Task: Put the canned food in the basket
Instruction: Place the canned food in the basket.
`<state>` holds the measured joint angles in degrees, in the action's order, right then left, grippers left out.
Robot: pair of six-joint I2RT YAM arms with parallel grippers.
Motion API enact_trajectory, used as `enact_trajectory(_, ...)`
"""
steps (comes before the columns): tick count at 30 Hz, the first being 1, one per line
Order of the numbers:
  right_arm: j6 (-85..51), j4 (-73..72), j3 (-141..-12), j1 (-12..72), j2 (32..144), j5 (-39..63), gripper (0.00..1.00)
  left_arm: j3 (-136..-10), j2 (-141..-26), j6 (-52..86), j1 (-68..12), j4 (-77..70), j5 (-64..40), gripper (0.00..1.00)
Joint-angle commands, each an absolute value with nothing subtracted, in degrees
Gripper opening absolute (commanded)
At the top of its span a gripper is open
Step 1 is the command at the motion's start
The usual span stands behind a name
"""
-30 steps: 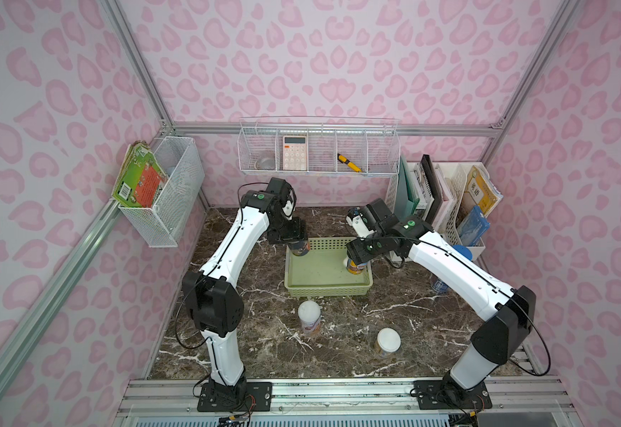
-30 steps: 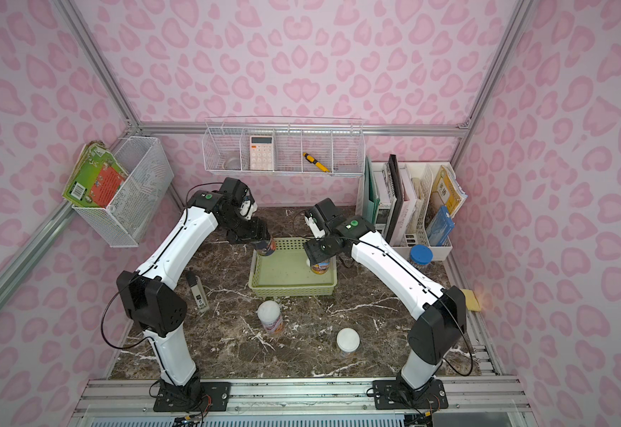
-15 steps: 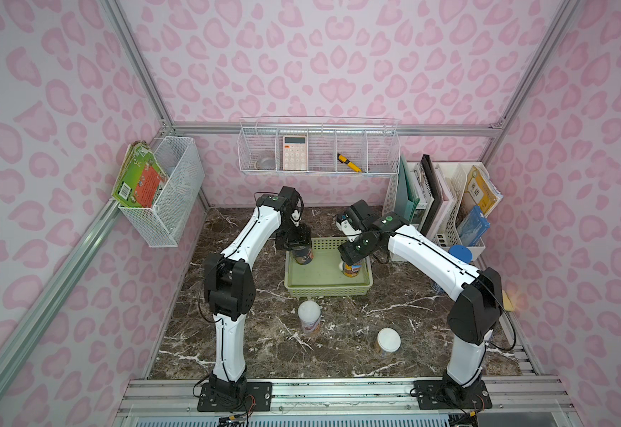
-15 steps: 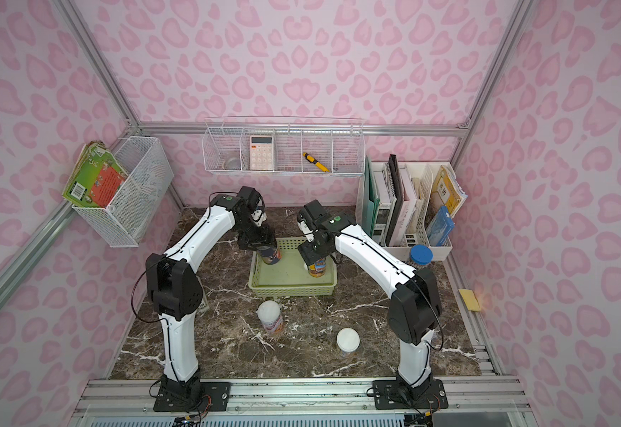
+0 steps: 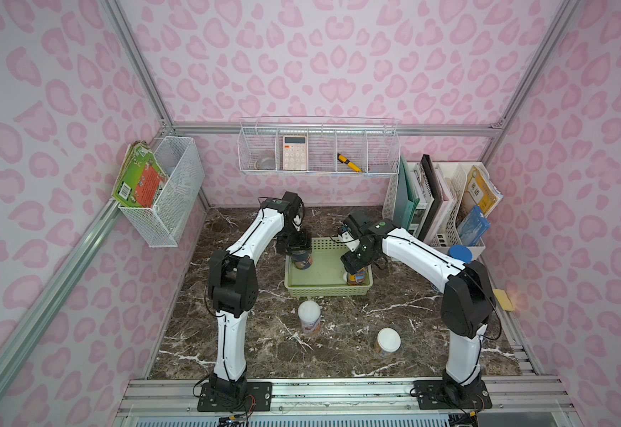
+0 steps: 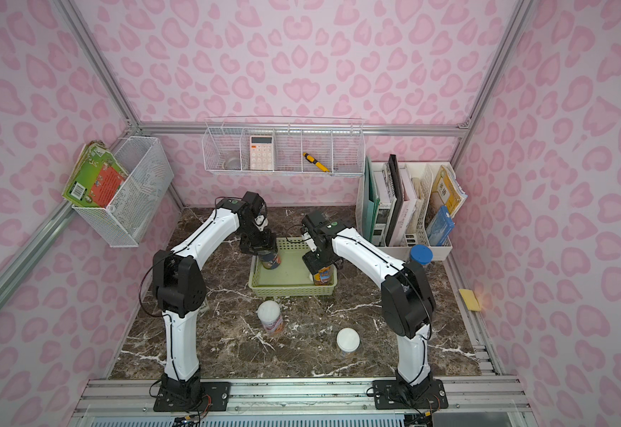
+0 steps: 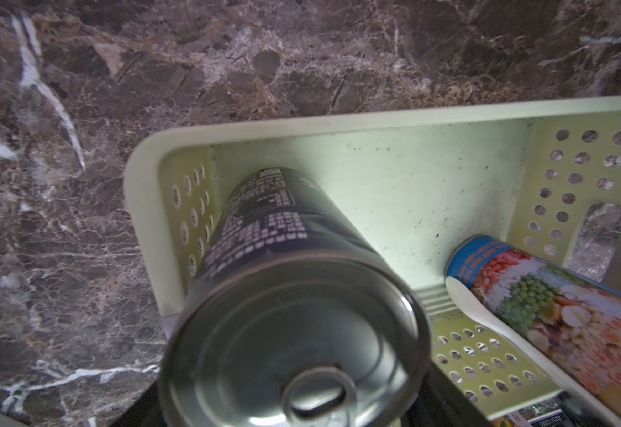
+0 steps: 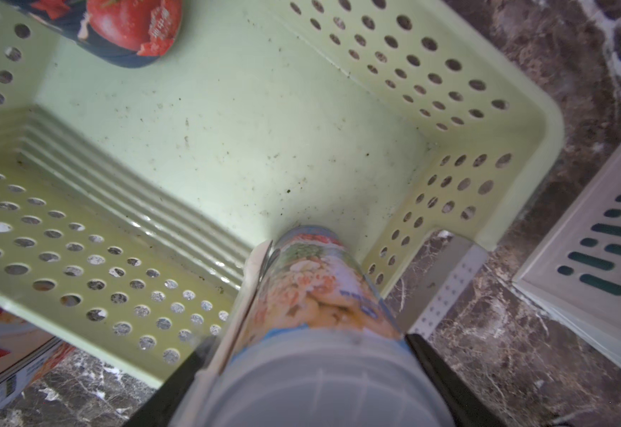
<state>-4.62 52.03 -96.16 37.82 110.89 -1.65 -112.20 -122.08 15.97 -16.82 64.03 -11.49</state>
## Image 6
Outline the yellow orange lidded can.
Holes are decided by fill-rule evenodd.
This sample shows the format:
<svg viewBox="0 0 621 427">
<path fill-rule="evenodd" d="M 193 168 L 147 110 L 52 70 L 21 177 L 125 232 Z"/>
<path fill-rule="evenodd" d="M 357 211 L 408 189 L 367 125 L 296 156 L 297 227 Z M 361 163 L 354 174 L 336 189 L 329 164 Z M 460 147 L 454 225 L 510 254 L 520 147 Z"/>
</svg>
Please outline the yellow orange lidded can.
<svg viewBox="0 0 621 427">
<path fill-rule="evenodd" d="M 333 267 L 328 266 L 321 268 L 317 273 L 312 275 L 316 286 L 330 285 L 333 277 Z"/>
</svg>

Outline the dark blue metal can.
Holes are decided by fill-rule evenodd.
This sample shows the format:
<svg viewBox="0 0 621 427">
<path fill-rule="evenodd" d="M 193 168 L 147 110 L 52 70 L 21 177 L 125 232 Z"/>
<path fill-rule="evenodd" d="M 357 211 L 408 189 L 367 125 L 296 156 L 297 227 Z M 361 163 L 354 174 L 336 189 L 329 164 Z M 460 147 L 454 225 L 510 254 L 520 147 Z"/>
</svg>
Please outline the dark blue metal can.
<svg viewBox="0 0 621 427">
<path fill-rule="evenodd" d="M 266 270 L 275 270 L 281 264 L 281 258 L 277 250 L 264 250 L 259 253 L 262 267 Z"/>
</svg>

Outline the red white lidded can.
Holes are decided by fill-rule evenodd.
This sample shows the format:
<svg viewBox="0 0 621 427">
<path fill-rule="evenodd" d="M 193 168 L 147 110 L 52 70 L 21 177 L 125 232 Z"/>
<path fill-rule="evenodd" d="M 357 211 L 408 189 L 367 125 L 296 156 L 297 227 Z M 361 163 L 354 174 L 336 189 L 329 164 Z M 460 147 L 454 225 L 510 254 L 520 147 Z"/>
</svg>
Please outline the red white lidded can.
<svg viewBox="0 0 621 427">
<path fill-rule="evenodd" d="M 265 301 L 257 309 L 257 316 L 269 336 L 274 336 L 284 329 L 281 309 L 275 301 Z"/>
</svg>

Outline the white lid yellow can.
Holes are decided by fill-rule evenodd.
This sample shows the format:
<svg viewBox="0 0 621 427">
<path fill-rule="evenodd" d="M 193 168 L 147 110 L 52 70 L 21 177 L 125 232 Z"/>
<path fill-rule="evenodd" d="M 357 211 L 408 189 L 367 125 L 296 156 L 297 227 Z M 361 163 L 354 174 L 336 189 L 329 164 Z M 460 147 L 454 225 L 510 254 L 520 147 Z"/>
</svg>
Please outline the white lid yellow can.
<svg viewBox="0 0 621 427">
<path fill-rule="evenodd" d="M 350 327 L 341 329 L 336 336 L 336 345 L 343 357 L 353 355 L 360 347 L 358 332 Z"/>
</svg>

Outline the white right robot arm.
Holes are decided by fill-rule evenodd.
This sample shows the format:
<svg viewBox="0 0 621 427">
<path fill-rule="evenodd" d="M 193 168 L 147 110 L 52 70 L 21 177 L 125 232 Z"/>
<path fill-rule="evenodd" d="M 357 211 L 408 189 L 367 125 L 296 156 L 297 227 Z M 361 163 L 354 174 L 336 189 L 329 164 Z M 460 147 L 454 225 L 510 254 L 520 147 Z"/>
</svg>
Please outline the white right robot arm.
<svg viewBox="0 0 621 427">
<path fill-rule="evenodd" d="M 310 248 L 303 262 L 311 274 L 349 262 L 378 286 L 383 319 L 398 336 L 397 380 L 411 392 L 425 391 L 433 382 L 428 345 L 437 307 L 425 268 L 386 254 L 356 229 L 319 211 L 305 215 L 301 231 Z"/>
</svg>

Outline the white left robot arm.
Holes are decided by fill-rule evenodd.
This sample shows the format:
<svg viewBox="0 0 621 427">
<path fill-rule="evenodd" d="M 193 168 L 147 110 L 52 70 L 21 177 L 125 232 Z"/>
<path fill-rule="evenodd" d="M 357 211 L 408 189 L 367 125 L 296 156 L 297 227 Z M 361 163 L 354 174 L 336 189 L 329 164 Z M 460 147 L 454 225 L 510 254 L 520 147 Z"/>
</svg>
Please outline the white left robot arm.
<svg viewBox="0 0 621 427">
<path fill-rule="evenodd" d="M 244 254 L 256 256 L 264 268 L 281 263 L 277 236 L 270 229 L 263 197 L 248 191 L 244 197 L 224 197 L 205 222 L 169 251 L 159 251 L 152 265 L 152 293 L 166 329 L 167 361 L 161 384 L 193 391 L 200 381 L 196 354 L 196 312 L 206 297 L 201 268 L 230 235 L 239 238 Z"/>
</svg>

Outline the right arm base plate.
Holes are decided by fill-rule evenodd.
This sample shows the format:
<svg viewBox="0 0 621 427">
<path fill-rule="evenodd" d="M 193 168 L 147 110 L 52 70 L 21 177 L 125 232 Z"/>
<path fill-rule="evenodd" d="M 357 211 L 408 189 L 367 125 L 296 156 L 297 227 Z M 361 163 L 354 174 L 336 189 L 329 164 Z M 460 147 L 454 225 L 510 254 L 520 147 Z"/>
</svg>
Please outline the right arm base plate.
<svg viewBox="0 0 621 427">
<path fill-rule="evenodd" d="M 374 400 L 378 410 L 417 409 L 436 412 L 449 406 L 444 384 L 438 379 L 426 379 L 417 386 L 396 379 L 375 380 L 365 394 Z"/>
</svg>

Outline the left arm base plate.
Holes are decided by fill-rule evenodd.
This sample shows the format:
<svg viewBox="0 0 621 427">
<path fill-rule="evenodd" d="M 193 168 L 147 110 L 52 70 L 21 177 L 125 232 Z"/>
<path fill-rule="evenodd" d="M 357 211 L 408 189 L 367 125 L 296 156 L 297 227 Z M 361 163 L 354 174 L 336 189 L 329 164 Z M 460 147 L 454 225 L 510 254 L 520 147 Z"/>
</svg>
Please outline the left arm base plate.
<svg viewBox="0 0 621 427">
<path fill-rule="evenodd" d="M 157 413 L 224 412 L 230 400 L 230 382 L 196 382 L 180 385 L 168 380 L 161 385 L 153 411 Z"/>
</svg>

